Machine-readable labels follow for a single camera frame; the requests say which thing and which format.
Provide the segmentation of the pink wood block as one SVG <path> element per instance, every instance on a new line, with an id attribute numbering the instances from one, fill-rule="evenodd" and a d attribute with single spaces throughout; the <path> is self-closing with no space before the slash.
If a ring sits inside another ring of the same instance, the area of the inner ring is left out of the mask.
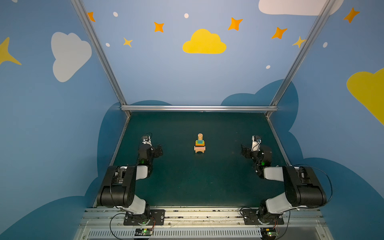
<path id="1" fill-rule="evenodd" d="M 194 146 L 195 152 L 204 152 L 206 150 L 206 147 L 196 147 Z"/>

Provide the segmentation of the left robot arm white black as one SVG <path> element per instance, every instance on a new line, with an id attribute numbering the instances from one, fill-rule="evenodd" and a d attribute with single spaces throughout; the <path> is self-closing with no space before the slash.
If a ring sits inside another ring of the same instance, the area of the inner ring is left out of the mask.
<path id="1" fill-rule="evenodd" d="M 125 225 L 144 226 L 156 223 L 156 218 L 151 215 L 149 204 L 139 198 L 135 191 L 136 182 L 151 176 L 154 159 L 162 155 L 161 145 L 153 147 L 150 144 L 142 144 L 139 147 L 136 165 L 108 167 L 97 195 L 97 205 L 126 212 Z"/>

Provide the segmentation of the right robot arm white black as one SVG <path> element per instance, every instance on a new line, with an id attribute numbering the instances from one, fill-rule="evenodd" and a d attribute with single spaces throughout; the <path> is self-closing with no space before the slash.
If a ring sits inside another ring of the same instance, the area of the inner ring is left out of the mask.
<path id="1" fill-rule="evenodd" d="M 312 167 L 273 167 L 272 152 L 267 147 L 241 145 L 241 154 L 253 160 L 259 178 L 284 184 L 283 193 L 261 201 L 257 211 L 261 224 L 278 222 L 285 212 L 293 209 L 322 207 L 330 200 Z"/>

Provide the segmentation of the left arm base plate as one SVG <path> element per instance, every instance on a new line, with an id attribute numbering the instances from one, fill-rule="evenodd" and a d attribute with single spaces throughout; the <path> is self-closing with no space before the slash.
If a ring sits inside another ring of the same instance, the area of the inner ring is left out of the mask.
<path id="1" fill-rule="evenodd" d="M 145 210 L 141 215 L 134 215 L 126 212 L 124 226 L 163 226 L 165 220 L 165 210 Z"/>

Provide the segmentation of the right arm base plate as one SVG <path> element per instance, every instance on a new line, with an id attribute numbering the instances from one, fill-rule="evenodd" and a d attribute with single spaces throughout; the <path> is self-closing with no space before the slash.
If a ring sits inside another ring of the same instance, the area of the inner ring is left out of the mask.
<path id="1" fill-rule="evenodd" d="M 240 209 L 245 225 L 283 225 L 285 222 L 281 215 L 260 217 L 256 209 Z"/>

